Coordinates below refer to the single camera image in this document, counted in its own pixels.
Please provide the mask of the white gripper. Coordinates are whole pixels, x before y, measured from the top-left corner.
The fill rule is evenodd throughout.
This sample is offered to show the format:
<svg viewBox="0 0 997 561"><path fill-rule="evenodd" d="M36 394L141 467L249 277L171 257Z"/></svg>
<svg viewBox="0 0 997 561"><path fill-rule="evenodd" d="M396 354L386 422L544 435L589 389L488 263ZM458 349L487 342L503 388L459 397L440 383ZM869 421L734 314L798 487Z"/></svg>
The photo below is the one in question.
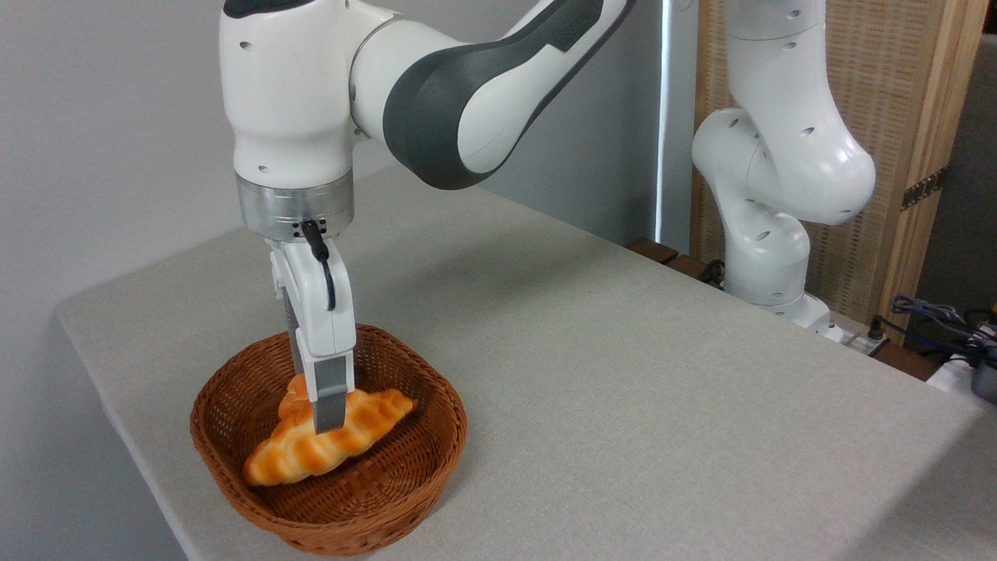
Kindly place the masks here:
<svg viewBox="0 0 997 561"><path fill-rule="evenodd" d="M298 328L306 351L314 358L324 358L311 365L311 405L318 436L342 429L346 422L347 397L355 390L352 348L357 338L346 265L333 239L324 238L324 242L329 250L325 263L332 284L327 283L323 263L306 242L268 242L274 287L277 297L284 297L295 374L305 372Z"/></svg>

